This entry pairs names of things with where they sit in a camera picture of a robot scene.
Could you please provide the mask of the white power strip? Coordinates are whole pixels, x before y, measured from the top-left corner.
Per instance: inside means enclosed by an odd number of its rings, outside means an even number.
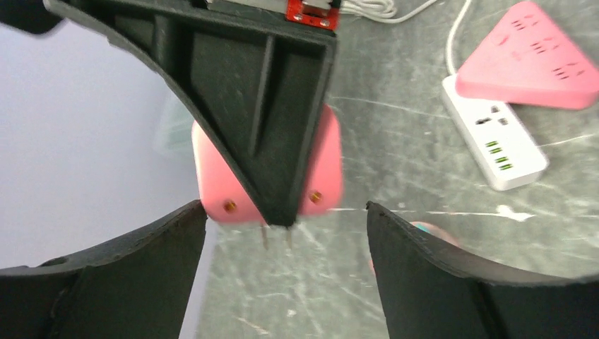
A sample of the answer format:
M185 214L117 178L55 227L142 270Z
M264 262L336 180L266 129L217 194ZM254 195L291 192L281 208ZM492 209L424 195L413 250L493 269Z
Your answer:
M462 97L456 80L441 82L442 99L488 184L507 191L539 180L549 160L511 106Z

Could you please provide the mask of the round pink socket hub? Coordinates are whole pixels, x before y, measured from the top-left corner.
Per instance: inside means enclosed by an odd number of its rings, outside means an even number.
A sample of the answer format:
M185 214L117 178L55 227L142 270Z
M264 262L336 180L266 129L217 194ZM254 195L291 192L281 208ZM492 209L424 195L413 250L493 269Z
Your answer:
M458 247L401 218L385 213L368 215L367 237L373 273L384 287L392 283L405 286L421 283L443 272L458 277L464 275L431 253L434 247L439 251L460 251Z

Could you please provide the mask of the pink plug adapter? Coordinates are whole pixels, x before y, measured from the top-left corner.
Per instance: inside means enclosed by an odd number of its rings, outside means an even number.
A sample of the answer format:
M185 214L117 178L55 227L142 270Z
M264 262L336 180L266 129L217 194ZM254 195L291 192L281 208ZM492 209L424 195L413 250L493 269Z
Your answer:
M208 217L225 224L258 222L263 245L267 248L269 224L196 122L192 124L191 142L200 201ZM338 206L342 193L340 124L330 106L324 105L309 159L299 215L324 214Z

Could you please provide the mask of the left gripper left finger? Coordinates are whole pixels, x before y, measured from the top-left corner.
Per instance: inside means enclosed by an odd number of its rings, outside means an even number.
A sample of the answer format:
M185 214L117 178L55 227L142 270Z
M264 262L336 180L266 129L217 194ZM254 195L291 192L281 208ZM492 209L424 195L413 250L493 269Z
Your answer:
M177 338L206 235L192 201L40 266L1 270L2 338Z

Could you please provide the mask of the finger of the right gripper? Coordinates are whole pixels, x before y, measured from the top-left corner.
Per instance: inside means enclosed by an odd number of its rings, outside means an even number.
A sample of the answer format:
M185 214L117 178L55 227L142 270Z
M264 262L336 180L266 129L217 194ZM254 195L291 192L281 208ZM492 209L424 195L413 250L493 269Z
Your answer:
M158 73L266 222L291 226L336 54L336 34L204 1L46 1Z

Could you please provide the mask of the pink triangular socket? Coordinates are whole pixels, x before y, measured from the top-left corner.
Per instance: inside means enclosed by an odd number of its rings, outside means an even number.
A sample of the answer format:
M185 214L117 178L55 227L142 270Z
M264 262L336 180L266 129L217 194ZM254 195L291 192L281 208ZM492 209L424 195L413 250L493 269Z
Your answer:
M464 97L580 110L598 99L598 69L532 1L513 5L459 68Z

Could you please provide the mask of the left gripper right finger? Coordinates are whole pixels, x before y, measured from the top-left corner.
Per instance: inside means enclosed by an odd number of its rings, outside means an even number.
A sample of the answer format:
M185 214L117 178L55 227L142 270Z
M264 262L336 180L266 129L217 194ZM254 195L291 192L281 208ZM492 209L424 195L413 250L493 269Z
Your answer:
M391 338L597 338L598 276L506 266L369 202L367 235Z

